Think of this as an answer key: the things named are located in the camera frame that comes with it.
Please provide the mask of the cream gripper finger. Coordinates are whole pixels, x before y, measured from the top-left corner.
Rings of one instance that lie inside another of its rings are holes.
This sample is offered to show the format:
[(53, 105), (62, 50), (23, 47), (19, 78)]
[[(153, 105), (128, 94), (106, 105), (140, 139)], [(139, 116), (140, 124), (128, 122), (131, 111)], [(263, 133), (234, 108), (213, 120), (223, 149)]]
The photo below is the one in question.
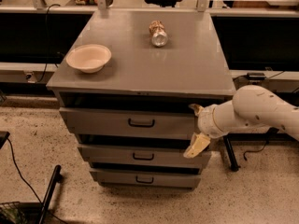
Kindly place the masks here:
[(198, 104), (190, 104), (189, 108), (193, 110), (195, 116), (198, 116), (204, 110), (204, 108)]
[(190, 145), (183, 153), (183, 157), (191, 159), (199, 155), (210, 144), (210, 137), (204, 133), (194, 133)]

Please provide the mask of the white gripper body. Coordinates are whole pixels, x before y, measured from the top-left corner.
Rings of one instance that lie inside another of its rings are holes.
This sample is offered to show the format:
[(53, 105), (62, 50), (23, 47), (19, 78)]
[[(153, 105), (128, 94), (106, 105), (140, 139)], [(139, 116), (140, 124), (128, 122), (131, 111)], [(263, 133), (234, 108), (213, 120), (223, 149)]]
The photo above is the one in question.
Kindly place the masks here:
[(197, 115), (197, 124), (199, 131), (212, 139), (220, 138), (227, 134), (227, 132), (224, 132), (215, 121), (215, 108), (216, 105), (201, 107)]

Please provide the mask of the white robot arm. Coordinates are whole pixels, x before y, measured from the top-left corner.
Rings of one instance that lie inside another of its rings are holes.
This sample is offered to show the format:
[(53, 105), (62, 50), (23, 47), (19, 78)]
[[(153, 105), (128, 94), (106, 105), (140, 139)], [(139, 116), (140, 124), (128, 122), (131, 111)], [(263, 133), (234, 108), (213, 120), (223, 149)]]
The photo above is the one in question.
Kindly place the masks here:
[(260, 126), (277, 128), (299, 140), (299, 108), (261, 86), (243, 86), (230, 101), (220, 105), (191, 104), (190, 108), (197, 117), (199, 133), (192, 134), (183, 153), (187, 159), (199, 155), (212, 139)]

